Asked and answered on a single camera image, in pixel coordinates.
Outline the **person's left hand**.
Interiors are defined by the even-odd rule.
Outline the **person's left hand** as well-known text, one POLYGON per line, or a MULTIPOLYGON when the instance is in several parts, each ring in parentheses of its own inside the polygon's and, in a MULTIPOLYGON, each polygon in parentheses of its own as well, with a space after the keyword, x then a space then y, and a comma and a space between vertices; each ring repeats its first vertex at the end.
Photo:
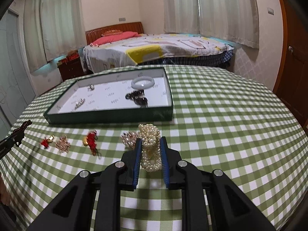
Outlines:
POLYGON ((7 191, 7 188, 4 184, 2 175, 0 175, 0 195, 1 195, 1 203, 3 203, 6 206, 10 206, 11 202, 10 194, 7 191))

